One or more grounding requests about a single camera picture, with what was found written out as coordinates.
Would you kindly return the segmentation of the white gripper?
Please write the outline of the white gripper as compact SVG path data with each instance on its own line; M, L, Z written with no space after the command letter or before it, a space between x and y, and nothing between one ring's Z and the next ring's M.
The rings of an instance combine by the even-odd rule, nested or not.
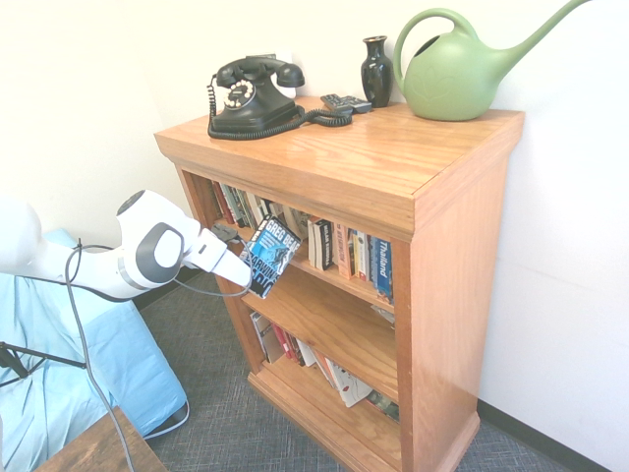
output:
M214 273L242 287L249 286L252 278L250 267L227 245L238 237L238 232L229 226L202 228L185 249L185 266Z

